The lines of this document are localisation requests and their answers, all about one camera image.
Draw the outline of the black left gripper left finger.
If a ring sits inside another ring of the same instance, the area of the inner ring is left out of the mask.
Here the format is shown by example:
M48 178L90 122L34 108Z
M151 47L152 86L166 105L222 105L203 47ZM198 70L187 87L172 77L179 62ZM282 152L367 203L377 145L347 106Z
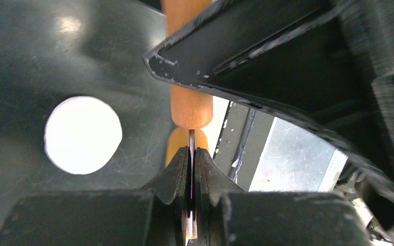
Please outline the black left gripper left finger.
M0 245L184 245L189 151L138 190L39 193L21 198Z

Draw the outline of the wooden rolling pin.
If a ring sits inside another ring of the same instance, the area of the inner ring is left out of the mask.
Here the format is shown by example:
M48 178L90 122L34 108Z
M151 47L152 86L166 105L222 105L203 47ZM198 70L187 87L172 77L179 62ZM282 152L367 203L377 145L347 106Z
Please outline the wooden rolling pin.
M211 1L162 1L162 11L166 15L167 34L172 35L195 19ZM201 130L213 119L213 97L190 84L171 85L170 105L173 122L177 125L169 139L166 162L170 163L175 152L181 147L188 148L186 177L186 239L198 237L195 205L195 152L198 147L208 147L207 137Z

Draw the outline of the white dough disc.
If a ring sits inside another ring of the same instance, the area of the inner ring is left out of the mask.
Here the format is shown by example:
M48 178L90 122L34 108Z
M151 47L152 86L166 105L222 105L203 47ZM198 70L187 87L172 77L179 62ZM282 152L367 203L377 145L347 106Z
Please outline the white dough disc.
M44 151L62 171L87 175L100 170L122 141L117 113L91 96L70 97L57 105L44 129Z

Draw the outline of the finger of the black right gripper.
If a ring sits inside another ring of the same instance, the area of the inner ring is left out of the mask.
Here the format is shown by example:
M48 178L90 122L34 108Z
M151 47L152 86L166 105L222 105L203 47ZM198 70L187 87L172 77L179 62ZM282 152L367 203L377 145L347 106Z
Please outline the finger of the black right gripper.
M216 1L143 60L315 134L394 203L394 1Z

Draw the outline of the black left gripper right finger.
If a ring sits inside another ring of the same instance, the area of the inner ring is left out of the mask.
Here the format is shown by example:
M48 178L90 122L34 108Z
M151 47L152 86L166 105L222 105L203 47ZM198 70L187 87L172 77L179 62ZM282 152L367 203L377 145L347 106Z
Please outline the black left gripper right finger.
M369 245L351 203L334 193L246 192L195 152L195 205L202 245Z

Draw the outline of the black baking tray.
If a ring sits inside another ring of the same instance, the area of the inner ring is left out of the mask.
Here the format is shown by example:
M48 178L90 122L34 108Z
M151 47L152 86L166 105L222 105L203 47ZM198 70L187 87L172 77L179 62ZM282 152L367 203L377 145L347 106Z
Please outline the black baking tray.
M0 228L25 195L137 189L161 171L170 88L142 56L164 38L164 16L139 1L0 1ZM88 175L44 152L50 113L79 95L109 104L123 129L112 159Z

